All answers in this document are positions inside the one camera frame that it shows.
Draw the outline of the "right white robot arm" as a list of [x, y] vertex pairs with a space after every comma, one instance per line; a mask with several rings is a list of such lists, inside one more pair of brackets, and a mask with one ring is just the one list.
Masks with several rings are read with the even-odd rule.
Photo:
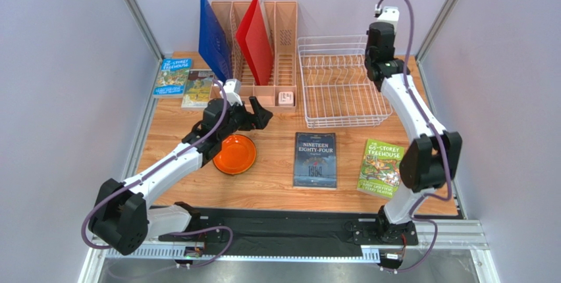
[[394, 39], [393, 24], [370, 24], [364, 56], [368, 78], [396, 111], [410, 143], [399, 166], [402, 183], [378, 213], [376, 236], [388, 244], [413, 230], [414, 215], [428, 197], [451, 187], [462, 148], [461, 135], [433, 116], [407, 64], [394, 56]]

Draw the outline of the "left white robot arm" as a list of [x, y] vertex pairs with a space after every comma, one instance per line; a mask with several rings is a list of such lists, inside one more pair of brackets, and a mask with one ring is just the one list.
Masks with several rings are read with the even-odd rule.
[[82, 231], [90, 231], [104, 241], [104, 249], [113, 248], [122, 255], [130, 255], [147, 239], [185, 231], [192, 219], [186, 204], [156, 209], [152, 205], [169, 188], [217, 156], [223, 141], [234, 133], [267, 127], [273, 113], [254, 96], [249, 102], [250, 111], [243, 103], [212, 99], [201, 120], [167, 156], [122, 182], [112, 178], [105, 181]]

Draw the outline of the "orange plate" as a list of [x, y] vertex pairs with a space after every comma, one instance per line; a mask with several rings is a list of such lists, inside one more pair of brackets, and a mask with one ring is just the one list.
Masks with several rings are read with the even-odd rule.
[[213, 164], [224, 174], [237, 175], [249, 170], [257, 158], [255, 143], [247, 136], [235, 134], [222, 142]]

